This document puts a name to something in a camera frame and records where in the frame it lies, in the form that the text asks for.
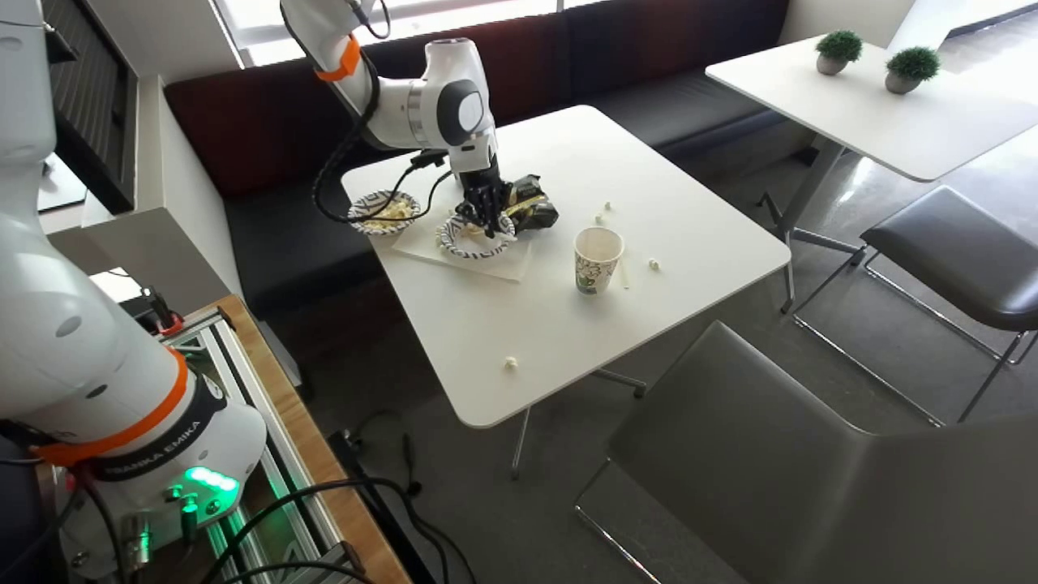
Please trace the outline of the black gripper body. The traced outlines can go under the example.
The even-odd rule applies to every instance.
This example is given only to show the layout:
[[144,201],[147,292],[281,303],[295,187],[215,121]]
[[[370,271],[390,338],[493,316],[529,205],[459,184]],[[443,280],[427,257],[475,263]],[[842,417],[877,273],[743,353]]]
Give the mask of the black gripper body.
[[459,211],[465,217],[498,217],[505,205],[505,183],[499,175],[468,173],[461,192]]

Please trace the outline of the white franka robot arm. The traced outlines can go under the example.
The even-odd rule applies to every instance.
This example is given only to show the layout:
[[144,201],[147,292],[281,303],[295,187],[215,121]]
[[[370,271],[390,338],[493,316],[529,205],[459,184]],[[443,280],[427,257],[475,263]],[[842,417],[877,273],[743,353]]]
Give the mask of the white franka robot arm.
[[[279,0],[315,76],[390,151],[442,151],[459,175],[498,165],[490,87],[468,39],[426,47],[426,71],[384,77],[356,44],[353,0]],[[86,469],[118,519],[230,512],[262,457],[266,423],[139,327],[39,222],[56,115],[39,0],[0,0],[0,417],[46,436],[36,456]]]

